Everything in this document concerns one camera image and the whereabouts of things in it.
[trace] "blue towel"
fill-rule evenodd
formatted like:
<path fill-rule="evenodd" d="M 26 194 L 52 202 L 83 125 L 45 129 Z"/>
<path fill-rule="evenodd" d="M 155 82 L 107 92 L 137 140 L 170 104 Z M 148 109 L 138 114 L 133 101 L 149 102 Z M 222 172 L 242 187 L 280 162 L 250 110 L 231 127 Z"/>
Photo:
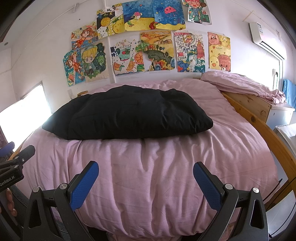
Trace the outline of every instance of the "blue towel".
<path fill-rule="evenodd" d="M 290 80 L 284 80 L 284 89 L 286 100 L 290 106 L 296 107 L 296 85 L 294 85 Z"/>

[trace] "child's drawing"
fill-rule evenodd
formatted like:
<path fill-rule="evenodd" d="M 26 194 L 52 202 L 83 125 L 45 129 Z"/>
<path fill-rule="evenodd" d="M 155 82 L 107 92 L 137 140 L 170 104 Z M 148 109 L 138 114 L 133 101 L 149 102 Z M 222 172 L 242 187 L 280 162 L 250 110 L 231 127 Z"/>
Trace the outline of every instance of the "child's drawing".
<path fill-rule="evenodd" d="M 205 50 L 201 34 L 175 32 L 178 72 L 205 72 Z"/>
<path fill-rule="evenodd" d="M 141 41 L 127 38 L 112 46 L 110 50 L 116 75 L 145 70 Z"/>
<path fill-rule="evenodd" d="M 96 25 L 99 39 L 123 33 L 125 29 L 122 4 L 119 3 L 112 7 L 98 10 L 96 13 Z"/>
<path fill-rule="evenodd" d="M 212 24 L 206 0 L 182 0 L 182 2 L 188 7 L 188 21 Z"/>
<path fill-rule="evenodd" d="M 109 77 L 104 49 L 102 43 L 81 49 L 83 69 L 87 82 Z"/>
<path fill-rule="evenodd" d="M 170 31 L 152 31 L 141 34 L 142 50 L 152 61 L 149 71 L 175 68 L 174 48 Z"/>
<path fill-rule="evenodd" d="M 72 32 L 71 42 L 72 49 L 81 49 L 92 45 L 98 41 L 98 33 L 96 30 L 96 22 L 85 25 Z"/>
<path fill-rule="evenodd" d="M 151 1 L 137 0 L 125 2 L 122 6 L 126 31 L 155 29 L 155 20 Z"/>
<path fill-rule="evenodd" d="M 160 29 L 185 29 L 182 4 L 179 0 L 152 0 L 155 26 Z"/>
<path fill-rule="evenodd" d="M 231 69 L 230 38 L 207 33 L 209 41 L 210 69 L 229 71 Z"/>
<path fill-rule="evenodd" d="M 82 59 L 79 51 L 71 50 L 63 59 L 68 86 L 85 81 Z"/>

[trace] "bear drawing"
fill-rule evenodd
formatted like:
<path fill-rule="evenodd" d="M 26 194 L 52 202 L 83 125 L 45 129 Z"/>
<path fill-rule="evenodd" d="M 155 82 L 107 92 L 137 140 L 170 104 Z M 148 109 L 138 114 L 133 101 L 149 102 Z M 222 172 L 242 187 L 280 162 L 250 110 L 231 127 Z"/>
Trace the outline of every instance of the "bear drawing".
<path fill-rule="evenodd" d="M 207 37 L 209 39 L 209 46 L 217 45 L 220 42 L 218 34 L 213 34 L 213 33 L 208 32 Z"/>
<path fill-rule="evenodd" d="M 228 49 L 230 49 L 230 38 L 221 36 L 219 40 L 219 46 L 227 47 Z"/>
<path fill-rule="evenodd" d="M 210 69 L 218 69 L 221 70 L 219 60 L 216 56 L 210 57 Z"/>
<path fill-rule="evenodd" d="M 227 55 L 219 54 L 219 56 L 218 56 L 218 60 L 219 60 L 220 68 L 221 68 L 223 71 L 228 71 L 228 72 L 230 72 L 230 67 L 231 67 L 230 56 L 228 57 Z"/>

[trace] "wooden bed frame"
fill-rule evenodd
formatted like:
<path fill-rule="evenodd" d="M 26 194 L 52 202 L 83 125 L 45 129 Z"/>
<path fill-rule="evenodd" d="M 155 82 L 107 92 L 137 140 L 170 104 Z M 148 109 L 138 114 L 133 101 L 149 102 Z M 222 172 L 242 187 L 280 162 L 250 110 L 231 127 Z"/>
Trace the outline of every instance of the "wooden bed frame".
<path fill-rule="evenodd" d="M 296 159 L 289 151 L 287 146 L 282 140 L 270 129 L 259 117 L 253 114 L 251 111 L 242 106 L 239 102 L 232 99 L 226 93 L 221 92 L 228 102 L 234 107 L 237 113 L 244 117 L 251 125 L 259 132 L 267 143 L 269 149 L 275 155 L 283 167 L 288 180 L 284 183 L 281 188 L 271 197 L 271 199 L 265 204 L 265 209 L 268 211 L 276 204 L 278 204 L 285 196 L 291 191 L 296 196 L 296 181 L 292 181 L 296 177 Z M 21 146 L 11 155 L 10 160 L 15 157 L 21 150 Z"/>

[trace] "metal screw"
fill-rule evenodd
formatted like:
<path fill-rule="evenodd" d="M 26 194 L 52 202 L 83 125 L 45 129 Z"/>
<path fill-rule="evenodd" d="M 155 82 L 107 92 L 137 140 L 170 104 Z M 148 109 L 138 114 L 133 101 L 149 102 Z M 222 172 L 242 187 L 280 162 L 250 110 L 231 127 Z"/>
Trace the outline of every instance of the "metal screw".
<path fill-rule="evenodd" d="M 225 184 L 226 189 L 231 190 L 233 186 L 229 183 Z"/>
<path fill-rule="evenodd" d="M 33 188 L 33 192 L 38 192 L 39 191 L 39 187 L 34 187 Z"/>
<path fill-rule="evenodd" d="M 258 188 L 253 188 L 253 192 L 259 193 L 259 189 Z"/>
<path fill-rule="evenodd" d="M 67 183 L 62 183 L 60 186 L 60 189 L 66 189 L 67 188 Z"/>

